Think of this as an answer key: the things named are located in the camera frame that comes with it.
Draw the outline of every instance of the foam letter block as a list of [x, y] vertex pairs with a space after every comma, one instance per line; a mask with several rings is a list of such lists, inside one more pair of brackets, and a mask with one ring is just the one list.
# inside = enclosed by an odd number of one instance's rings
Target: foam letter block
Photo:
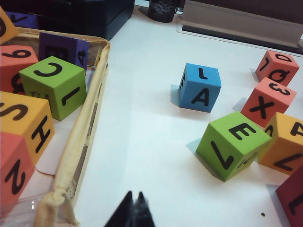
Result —
[[53, 118], [61, 121], [83, 104], [84, 69], [54, 56], [21, 70], [27, 96], [49, 100]]
[[15, 13], [15, 12], [8, 12], [6, 11], [6, 14], [10, 18], [11, 22], [15, 26], [18, 27], [28, 27], [28, 28], [34, 28], [38, 29], [38, 16], [36, 15], [30, 15], [25, 13]]
[[18, 35], [19, 31], [0, 7], [0, 44]]
[[270, 139], [254, 122], [233, 112], [208, 124], [196, 152], [227, 181], [250, 166]]
[[221, 89], [218, 69], [186, 63], [179, 86], [179, 107], [211, 112]]
[[298, 168], [280, 187], [277, 196], [292, 227], [303, 226], [303, 166]]
[[241, 113], [253, 122], [265, 127], [276, 112], [284, 113], [296, 92], [264, 78], [253, 90]]
[[15, 202], [34, 172], [23, 136], [1, 132], [1, 206]]
[[35, 165], [54, 135], [46, 99], [1, 91], [1, 132], [23, 136]]
[[265, 132], [272, 140], [258, 156], [258, 163], [291, 175], [303, 165], [303, 120], [276, 113]]
[[267, 77], [287, 86], [298, 70], [299, 65], [291, 55], [266, 51], [260, 65], [256, 69], [256, 75], [259, 81]]
[[55, 56], [86, 70], [89, 43], [61, 35], [40, 33], [39, 60]]
[[0, 90], [25, 95], [19, 71], [38, 62], [31, 46], [0, 46]]

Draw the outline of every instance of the yellow block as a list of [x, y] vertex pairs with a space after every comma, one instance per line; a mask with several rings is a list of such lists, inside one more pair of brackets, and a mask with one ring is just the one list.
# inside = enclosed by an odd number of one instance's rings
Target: yellow block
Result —
[[265, 128], [272, 140], [258, 156], [258, 163], [291, 175], [303, 165], [303, 120], [276, 113]]
[[48, 100], [0, 92], [1, 132], [21, 135], [35, 165], [54, 135]]
[[0, 44], [15, 37], [18, 33], [19, 31], [6, 15], [5, 11], [0, 7]]

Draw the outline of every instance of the dark red block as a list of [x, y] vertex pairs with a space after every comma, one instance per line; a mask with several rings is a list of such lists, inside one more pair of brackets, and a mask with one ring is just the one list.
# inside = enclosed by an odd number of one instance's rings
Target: dark red block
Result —
[[303, 166], [298, 168], [276, 193], [292, 227], [303, 227]]

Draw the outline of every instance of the letter x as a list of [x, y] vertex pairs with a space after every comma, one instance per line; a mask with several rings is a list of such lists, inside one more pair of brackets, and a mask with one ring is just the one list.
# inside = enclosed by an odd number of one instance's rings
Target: letter x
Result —
[[269, 102], [269, 103], [264, 103], [264, 98], [262, 96], [259, 96], [259, 106], [253, 107], [250, 109], [251, 112], [256, 112], [258, 110], [260, 110], [261, 112], [261, 117], [263, 119], [266, 119], [266, 111], [265, 108], [274, 106], [275, 103], [274, 102]]

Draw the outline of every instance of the black letter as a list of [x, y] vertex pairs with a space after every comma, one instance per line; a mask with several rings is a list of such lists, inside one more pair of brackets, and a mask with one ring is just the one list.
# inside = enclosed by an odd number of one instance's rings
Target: black letter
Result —
[[10, 15], [10, 20], [11, 20], [11, 22], [13, 22], [13, 23], [16, 23], [16, 22], [19, 22], [19, 21], [21, 21], [21, 20], [25, 20], [25, 19], [27, 19], [28, 17], [20, 17], [19, 19], [16, 19], [16, 15]]
[[3, 111], [0, 111], [0, 117], [3, 117], [5, 115], [9, 114], [10, 112], [13, 112], [14, 110], [20, 111], [20, 113], [18, 113], [16, 116], [13, 117], [14, 121], [18, 121], [22, 117], [24, 117], [25, 114], [27, 114], [28, 107], [26, 105], [22, 105], [22, 104], [12, 105]]
[[85, 51], [79, 51], [78, 52], [78, 59], [80, 61], [80, 64], [83, 65], [83, 62], [84, 62], [84, 57], [85, 57]]
[[240, 124], [240, 125], [238, 125], [238, 126], [236, 126], [236, 127], [233, 127], [233, 128], [231, 128], [231, 129], [229, 129], [228, 131], [229, 131], [232, 135], [234, 135], [238, 140], [242, 140], [242, 137], [239, 136], [239, 135], [237, 134], [237, 132], [240, 131], [240, 132], [242, 132], [245, 136], [249, 136], [248, 132], [246, 132], [246, 131], [244, 130], [245, 128], [251, 130], [253, 133], [256, 133], [256, 132], [257, 132], [256, 130], [254, 130], [253, 128], [251, 128], [251, 127], [250, 127], [248, 124], [246, 124], [246, 123], [243, 123], [243, 124]]
[[47, 121], [47, 116], [45, 116], [43, 118], [43, 120], [40, 122], [40, 124], [38, 125], [38, 127], [35, 129], [35, 131], [32, 134], [32, 140], [36, 137], [36, 135], [39, 133], [41, 141], [39, 143], [39, 145], [36, 147], [36, 153], [39, 152], [40, 148], [42, 147], [42, 145], [44, 144], [44, 142], [46, 141], [47, 137], [49, 136], [49, 134], [51, 134], [51, 130], [49, 129], [47, 131], [46, 134], [44, 134], [43, 132], [43, 125], [45, 124], [45, 122]]
[[52, 65], [52, 66], [55, 66], [56, 70], [53, 71], [53, 72], [50, 72], [50, 73], [42, 73], [39, 70], [35, 70], [34, 74], [36, 74], [37, 76], [41, 76], [41, 77], [52, 77], [52, 76], [55, 76], [55, 75], [59, 74], [62, 71], [62, 66], [61, 65], [59, 65], [57, 63], [54, 63], [54, 62], [50, 62], [48, 64]]
[[16, 50], [12, 54], [3, 53], [2, 55], [5, 56], [5, 57], [10, 57], [10, 58], [27, 58], [30, 55], [32, 55], [32, 53], [30, 51], [27, 51], [27, 50]]
[[66, 100], [69, 99], [70, 97], [72, 97], [74, 94], [76, 94], [78, 91], [80, 91], [80, 87], [75, 88], [73, 91], [71, 91], [70, 93], [68, 93], [66, 96], [64, 96], [61, 99], [62, 105], [65, 106], [66, 105]]
[[55, 56], [64, 61], [68, 60], [68, 50], [61, 47], [56, 46], [46, 46], [45, 47], [45, 58], [49, 56]]
[[294, 161], [294, 160], [296, 160], [298, 158], [301, 158], [301, 157], [303, 157], [303, 155], [301, 153], [298, 153], [298, 154], [292, 155], [290, 157], [284, 158], [281, 161], [275, 162], [274, 166], [285, 169], [287, 171], [292, 171], [293, 168], [291, 168], [289, 166], [285, 166], [284, 164], [287, 163], [287, 162]]
[[[280, 73], [279, 77], [281, 77], [281, 79], [274, 79], [274, 78], [273, 78], [273, 75], [274, 75], [275, 73]], [[275, 81], [275, 82], [277, 82], [277, 83], [280, 83], [280, 82], [282, 82], [282, 81], [286, 78], [286, 76], [287, 76], [288, 73], [290, 73], [290, 71], [287, 71], [287, 72], [286, 72], [286, 71], [284, 71], [284, 70], [274, 70], [274, 71], [272, 71], [272, 72], [269, 74], [268, 78], [272, 79], [273, 81]]]
[[290, 212], [292, 213], [292, 215], [296, 215], [295, 207], [297, 207], [301, 203], [303, 203], [303, 193], [288, 204], [288, 207], [289, 207]]
[[292, 134], [293, 136], [296, 136], [296, 135], [303, 136], [303, 125], [299, 122], [294, 123], [294, 126], [293, 126], [290, 134]]
[[274, 91], [279, 91], [281, 94], [286, 95], [286, 96], [290, 95], [290, 92], [288, 90], [285, 89], [285, 91], [283, 92], [282, 89], [274, 88], [274, 86], [278, 86], [278, 84], [274, 84], [274, 83], [269, 84], [269, 87], [271, 89], [273, 89]]
[[183, 87], [183, 82], [184, 82], [184, 80], [185, 80], [185, 73], [184, 73], [183, 78], [182, 78], [182, 80], [181, 80], [181, 84], [180, 84], [179, 90], [181, 90], [181, 88]]
[[290, 60], [290, 58], [285, 55], [276, 54], [275, 56], [276, 56], [276, 58], [278, 58], [280, 60], [292, 62], [292, 60]]
[[13, 93], [17, 94], [18, 92], [24, 92], [22, 83], [18, 84], [18, 79], [20, 79], [19, 73], [17, 73], [15, 76], [11, 79], [11, 85], [14, 88]]
[[269, 60], [268, 60], [268, 57], [265, 58], [265, 65], [262, 66], [262, 68], [260, 68], [260, 71], [262, 71], [268, 64], [269, 64]]
[[212, 145], [212, 147], [213, 147], [216, 155], [218, 156], [219, 161], [221, 162], [221, 165], [223, 166], [223, 168], [225, 170], [228, 170], [228, 168], [231, 166], [231, 164], [232, 164], [232, 162], [234, 160], [233, 156], [229, 155], [228, 158], [227, 158], [227, 160], [224, 161], [224, 159], [223, 159], [223, 157], [222, 157], [219, 149], [217, 148], [216, 143], [214, 141], [211, 141], [210, 144]]
[[12, 169], [9, 171], [9, 174], [4, 179], [4, 182], [7, 183], [9, 179], [13, 176], [13, 184], [11, 185], [11, 192], [16, 195], [22, 188], [24, 181], [25, 181], [25, 173], [23, 172], [21, 174], [21, 183], [17, 185], [17, 178], [18, 178], [18, 172], [20, 167], [20, 159], [17, 160], [17, 162], [14, 164]]
[[273, 135], [274, 132], [274, 128], [272, 125], [269, 125], [266, 129], [265, 129], [265, 133], [267, 133], [269, 131], [269, 136], [271, 137]]
[[192, 104], [195, 104], [196, 102], [202, 102], [204, 103], [204, 106], [208, 106], [208, 102], [209, 102], [209, 90], [208, 88], [204, 88], [202, 91], [200, 91], [200, 93], [191, 101]]
[[208, 79], [207, 77], [204, 77], [203, 68], [199, 68], [199, 77], [201, 79]]
[[6, 33], [6, 25], [2, 18], [0, 18], [0, 37], [2, 37]]
[[258, 111], [260, 110], [260, 113], [261, 113], [261, 117], [263, 119], [266, 119], [266, 111], [265, 111], [265, 108], [268, 108], [268, 107], [271, 107], [271, 106], [274, 106], [275, 103], [274, 102], [269, 102], [269, 103], [264, 103], [264, 98], [262, 96], [259, 96], [259, 106], [256, 106], [256, 107], [253, 107], [253, 108], [250, 108], [250, 111], [251, 112], [255, 112], [255, 111]]

